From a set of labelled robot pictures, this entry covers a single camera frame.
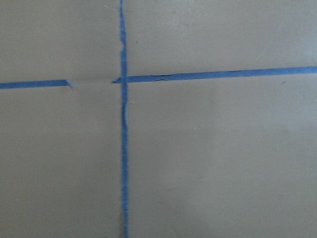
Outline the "brown paper table cover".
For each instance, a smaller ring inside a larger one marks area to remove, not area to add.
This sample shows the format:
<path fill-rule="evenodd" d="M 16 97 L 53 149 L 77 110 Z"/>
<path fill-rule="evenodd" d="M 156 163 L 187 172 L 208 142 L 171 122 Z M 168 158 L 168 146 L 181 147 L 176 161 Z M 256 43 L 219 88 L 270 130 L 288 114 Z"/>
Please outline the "brown paper table cover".
<path fill-rule="evenodd" d="M 120 238 L 120 3 L 3 0 L 0 235 Z M 161 80 L 317 64 L 314 0 L 127 0 L 129 235 L 314 238 L 317 76 Z"/>

